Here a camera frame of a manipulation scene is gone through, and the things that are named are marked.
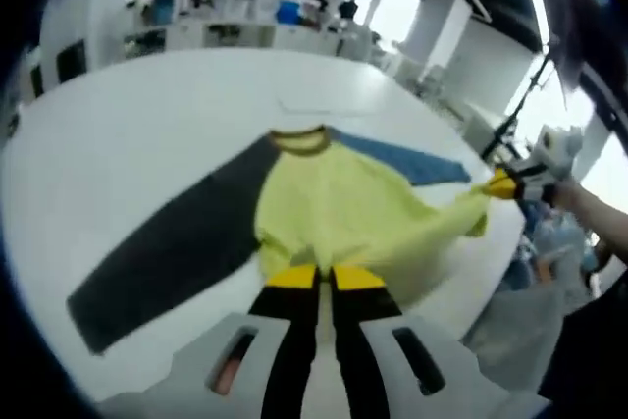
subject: metal pole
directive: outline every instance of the metal pole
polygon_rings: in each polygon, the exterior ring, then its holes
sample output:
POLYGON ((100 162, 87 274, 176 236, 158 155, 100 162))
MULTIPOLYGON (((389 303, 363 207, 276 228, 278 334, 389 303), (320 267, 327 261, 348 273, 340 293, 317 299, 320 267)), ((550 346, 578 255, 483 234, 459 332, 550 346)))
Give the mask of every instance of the metal pole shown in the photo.
POLYGON ((532 92, 534 87, 539 83, 539 79, 541 78, 541 75, 545 71, 545 68, 549 62, 550 62, 550 53, 546 54, 545 58, 543 58, 543 63, 539 67, 539 70, 530 79, 530 85, 528 86, 526 93, 524 93, 523 97, 521 97, 521 100, 517 104, 517 107, 514 109, 514 112, 512 112, 512 114, 508 118, 506 118, 505 121, 501 125, 499 125, 497 129, 495 130, 493 139, 491 140, 489 145, 481 154, 483 161, 486 161, 487 159, 489 159, 489 156, 493 154, 493 152, 501 144, 501 140, 503 139, 503 136, 506 134, 508 129, 512 126, 514 121, 517 119, 519 112, 521 112, 521 109, 523 109, 523 106, 525 105, 528 95, 530 95, 530 92, 532 92))

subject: human arm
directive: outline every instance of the human arm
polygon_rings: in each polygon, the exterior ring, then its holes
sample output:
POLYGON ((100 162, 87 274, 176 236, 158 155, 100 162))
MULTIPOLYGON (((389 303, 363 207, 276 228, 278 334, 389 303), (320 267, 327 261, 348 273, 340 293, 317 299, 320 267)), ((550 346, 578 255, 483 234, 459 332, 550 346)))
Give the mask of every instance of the human arm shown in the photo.
POLYGON ((607 205, 571 180, 556 185, 554 204, 571 212, 584 228, 598 234, 628 265, 627 214, 607 205))

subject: raglan shirt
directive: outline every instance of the raglan shirt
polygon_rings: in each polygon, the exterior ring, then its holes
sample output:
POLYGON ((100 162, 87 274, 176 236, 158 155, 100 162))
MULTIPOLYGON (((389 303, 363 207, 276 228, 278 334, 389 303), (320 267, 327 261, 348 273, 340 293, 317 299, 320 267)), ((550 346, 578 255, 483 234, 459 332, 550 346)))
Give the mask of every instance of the raglan shirt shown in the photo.
POLYGON ((433 236, 449 242, 482 233, 482 201, 435 220, 438 212, 413 195, 408 179, 465 182, 468 174, 452 161, 324 127, 262 136, 122 241, 70 296, 71 316, 101 353, 221 281, 260 244, 262 271, 273 275, 307 246, 325 267, 339 257, 390 265, 412 259, 417 242, 430 246, 433 236), (362 152, 347 147, 352 138, 362 152), (419 172, 426 158, 432 171, 419 172))

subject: dark gray sleeve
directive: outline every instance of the dark gray sleeve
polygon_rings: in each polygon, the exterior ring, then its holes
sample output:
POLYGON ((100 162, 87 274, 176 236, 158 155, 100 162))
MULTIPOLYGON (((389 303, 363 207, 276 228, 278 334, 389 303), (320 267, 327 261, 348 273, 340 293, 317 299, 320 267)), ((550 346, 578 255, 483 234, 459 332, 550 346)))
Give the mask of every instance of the dark gray sleeve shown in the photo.
POLYGON ((279 150, 258 139, 174 198, 118 245, 69 297, 93 353, 211 287, 258 248, 260 191, 279 150))

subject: window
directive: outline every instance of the window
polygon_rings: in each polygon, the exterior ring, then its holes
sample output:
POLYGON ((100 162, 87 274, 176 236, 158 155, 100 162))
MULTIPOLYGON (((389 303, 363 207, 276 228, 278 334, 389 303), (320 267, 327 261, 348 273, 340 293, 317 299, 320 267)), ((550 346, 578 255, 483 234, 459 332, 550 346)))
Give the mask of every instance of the window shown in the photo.
POLYGON ((535 87, 528 96, 519 115, 515 137, 522 141, 536 142, 543 125, 564 129, 579 127, 584 131, 594 113, 593 100, 581 88, 565 100, 560 78, 554 70, 545 79, 545 84, 535 87))
POLYGON ((57 75, 59 83, 67 82, 87 72, 85 42, 83 40, 68 46, 57 55, 57 75))
POLYGON ((405 41, 420 3, 421 0, 381 0, 370 28, 385 40, 405 41))
POLYGON ((357 4, 357 12, 355 12, 355 17, 353 18, 354 22, 359 25, 364 25, 366 14, 369 12, 371 2, 373 2, 373 0, 355 0, 355 3, 357 4))
POLYGON ((517 105, 519 105, 519 102, 523 98, 523 95, 526 93, 526 90, 528 90, 528 87, 530 86, 530 79, 539 70, 539 67, 542 63, 543 54, 538 54, 534 57, 534 59, 530 63, 530 67, 528 68, 526 75, 524 76, 523 80, 521 80, 521 83, 519 84, 519 87, 517 87, 517 90, 514 92, 514 95, 512 95, 512 98, 510 99, 510 102, 506 107, 506 111, 504 112, 505 115, 512 115, 515 108, 517 108, 517 105))
POLYGON ((519 114, 515 137, 521 141, 536 142, 543 125, 569 128, 564 94, 558 74, 552 74, 544 87, 535 87, 519 114))
POLYGON ((582 186, 610 206, 628 213, 628 157, 612 134, 582 186))
POLYGON ((568 98, 567 104, 571 126, 584 129, 591 122, 596 112, 594 101, 582 88, 578 88, 568 98))

